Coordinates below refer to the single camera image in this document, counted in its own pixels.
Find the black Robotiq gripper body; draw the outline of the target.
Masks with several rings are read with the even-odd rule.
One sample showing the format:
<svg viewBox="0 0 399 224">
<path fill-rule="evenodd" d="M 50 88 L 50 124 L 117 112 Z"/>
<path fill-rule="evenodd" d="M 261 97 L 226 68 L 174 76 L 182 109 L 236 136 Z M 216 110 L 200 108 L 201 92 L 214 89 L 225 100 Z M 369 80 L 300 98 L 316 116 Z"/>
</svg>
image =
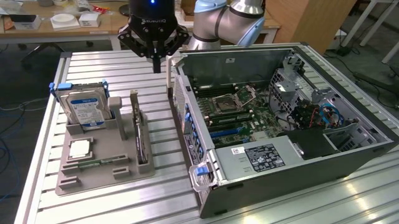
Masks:
<svg viewBox="0 0 399 224">
<path fill-rule="evenodd" d="M 130 0 L 128 27 L 138 36 L 132 39 L 133 52 L 146 58 L 165 57 L 165 41 L 177 27 L 174 1 Z"/>
</svg>

